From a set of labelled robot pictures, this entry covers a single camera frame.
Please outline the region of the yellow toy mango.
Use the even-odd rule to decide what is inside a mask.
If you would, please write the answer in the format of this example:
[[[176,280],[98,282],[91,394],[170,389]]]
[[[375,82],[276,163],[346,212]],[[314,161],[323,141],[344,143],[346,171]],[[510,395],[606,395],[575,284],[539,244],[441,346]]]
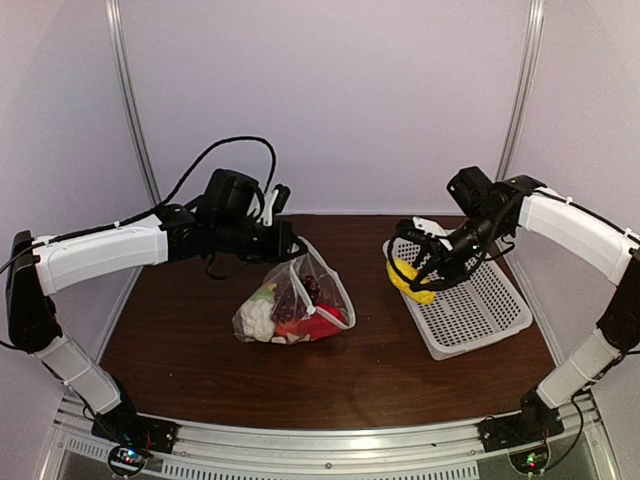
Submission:
[[[410,283],[417,276],[418,271],[407,261],[394,257],[394,264],[397,269],[393,268],[390,261],[386,263],[387,275],[391,283],[396,289],[403,293],[407,298],[421,305],[429,305],[436,299],[436,293],[429,290],[413,291]]]

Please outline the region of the white toy cauliflower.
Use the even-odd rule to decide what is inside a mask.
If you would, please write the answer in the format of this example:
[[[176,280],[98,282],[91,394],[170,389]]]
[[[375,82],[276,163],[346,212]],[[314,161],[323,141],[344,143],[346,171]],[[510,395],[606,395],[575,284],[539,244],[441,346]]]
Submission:
[[[239,309],[240,334],[245,341],[270,342],[275,333],[271,318],[275,306],[273,286],[256,290]]]

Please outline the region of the dark red toy grapes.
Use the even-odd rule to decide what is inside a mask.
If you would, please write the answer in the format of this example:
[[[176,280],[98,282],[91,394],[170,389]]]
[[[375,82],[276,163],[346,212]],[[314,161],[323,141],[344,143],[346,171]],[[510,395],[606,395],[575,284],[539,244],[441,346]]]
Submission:
[[[274,291],[274,308],[271,315],[275,323],[302,320],[315,313],[321,288],[311,275],[301,276],[299,280],[311,301],[311,306],[305,304],[303,296],[296,292],[294,285],[278,285]]]

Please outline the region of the clear polka dot zip bag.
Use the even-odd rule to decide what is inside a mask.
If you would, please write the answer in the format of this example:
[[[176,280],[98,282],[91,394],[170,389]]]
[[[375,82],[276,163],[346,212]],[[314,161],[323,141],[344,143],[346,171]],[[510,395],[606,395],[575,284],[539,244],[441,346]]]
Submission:
[[[270,270],[236,311],[238,340],[294,345],[355,327],[354,305],[339,274],[307,239],[301,242],[304,253]]]

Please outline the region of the red toy bell pepper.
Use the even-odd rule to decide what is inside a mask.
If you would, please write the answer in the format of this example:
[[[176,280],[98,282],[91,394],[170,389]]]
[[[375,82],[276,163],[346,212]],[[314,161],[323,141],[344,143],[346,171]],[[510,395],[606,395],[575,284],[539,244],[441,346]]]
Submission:
[[[317,341],[340,333],[346,326],[342,312],[336,307],[319,304],[315,313],[299,326],[302,341]]]

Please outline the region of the orange toy pumpkin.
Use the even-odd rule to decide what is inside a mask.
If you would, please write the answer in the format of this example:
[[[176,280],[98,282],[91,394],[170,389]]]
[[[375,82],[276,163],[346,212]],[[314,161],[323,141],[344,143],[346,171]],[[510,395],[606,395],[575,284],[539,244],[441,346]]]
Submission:
[[[300,323],[297,321],[282,322],[276,324],[275,334],[279,337],[300,337]]]

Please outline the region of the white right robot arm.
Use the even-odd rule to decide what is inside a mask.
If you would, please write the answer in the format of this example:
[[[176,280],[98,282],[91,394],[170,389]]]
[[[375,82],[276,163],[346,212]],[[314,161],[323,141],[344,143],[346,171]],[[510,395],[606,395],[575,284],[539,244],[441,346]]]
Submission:
[[[447,191],[465,216],[459,227],[440,233],[420,217],[396,227],[396,238],[420,248],[414,274],[402,279],[410,293],[441,293],[471,280],[491,247],[520,230],[571,254],[613,289],[587,338],[522,398],[512,430],[519,440],[533,441],[550,426],[555,409],[638,353],[639,236],[527,175],[492,181],[471,166],[449,181]]]

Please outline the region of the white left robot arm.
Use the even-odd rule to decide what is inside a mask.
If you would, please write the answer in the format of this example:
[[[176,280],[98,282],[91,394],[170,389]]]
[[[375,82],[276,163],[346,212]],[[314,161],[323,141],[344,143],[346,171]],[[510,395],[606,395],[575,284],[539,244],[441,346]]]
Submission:
[[[265,193],[257,180],[217,169],[205,192],[185,205],[163,202],[134,218],[82,232],[15,235],[6,273],[10,348],[37,357],[98,415],[123,444],[144,433],[123,387],[82,350],[56,319],[52,295],[122,270],[192,257],[234,255],[249,264],[280,263],[306,253],[293,226],[278,219],[290,190]]]

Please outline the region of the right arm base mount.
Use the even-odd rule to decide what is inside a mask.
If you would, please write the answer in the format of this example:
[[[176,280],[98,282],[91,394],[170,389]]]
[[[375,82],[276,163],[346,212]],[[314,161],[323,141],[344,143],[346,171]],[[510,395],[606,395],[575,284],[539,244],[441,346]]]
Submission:
[[[522,413],[487,416],[477,424],[486,453],[505,451],[511,467],[521,475],[542,474],[551,463],[549,440],[563,434],[564,425],[557,415],[531,427]]]

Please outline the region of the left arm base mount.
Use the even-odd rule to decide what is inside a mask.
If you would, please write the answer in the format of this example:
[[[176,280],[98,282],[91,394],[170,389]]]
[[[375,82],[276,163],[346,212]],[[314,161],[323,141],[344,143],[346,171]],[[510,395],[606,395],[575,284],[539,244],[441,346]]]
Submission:
[[[170,454],[178,425],[173,421],[138,416],[133,430],[125,433],[108,424],[103,416],[96,415],[91,433],[114,443],[107,453],[107,467],[117,477],[125,478],[141,473],[156,453]]]

